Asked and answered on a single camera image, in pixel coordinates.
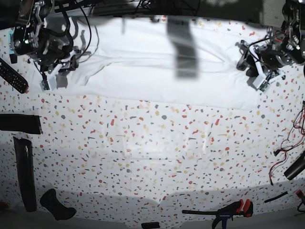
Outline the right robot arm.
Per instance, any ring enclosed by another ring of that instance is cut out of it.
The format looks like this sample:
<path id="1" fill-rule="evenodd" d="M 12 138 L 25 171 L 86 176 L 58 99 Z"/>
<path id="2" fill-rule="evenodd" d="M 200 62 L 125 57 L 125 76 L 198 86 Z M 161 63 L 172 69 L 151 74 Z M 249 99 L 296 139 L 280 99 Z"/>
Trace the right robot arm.
<path id="1" fill-rule="evenodd" d="M 63 5 L 60 0 L 23 0 L 19 6 L 12 36 L 13 51 L 30 56 L 40 66 L 43 90 L 55 90 L 56 76 L 78 67 L 81 51 L 74 46 L 71 23 Z M 61 32 L 46 27 L 46 18 L 55 8 L 65 20 L 66 26 Z"/>

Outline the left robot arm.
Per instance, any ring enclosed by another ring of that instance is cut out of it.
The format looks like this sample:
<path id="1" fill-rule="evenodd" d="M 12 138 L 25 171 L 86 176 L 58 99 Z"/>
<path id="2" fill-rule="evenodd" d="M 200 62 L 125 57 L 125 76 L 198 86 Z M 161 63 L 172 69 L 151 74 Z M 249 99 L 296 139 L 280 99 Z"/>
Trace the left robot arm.
<path id="1" fill-rule="evenodd" d="M 305 63 L 305 2 L 287 0 L 282 12 L 280 30 L 268 29 L 264 39 L 238 44 L 242 57 L 236 68 L 246 71 L 248 83 L 257 91 L 264 92 L 276 80 L 285 79 L 283 67 Z"/>

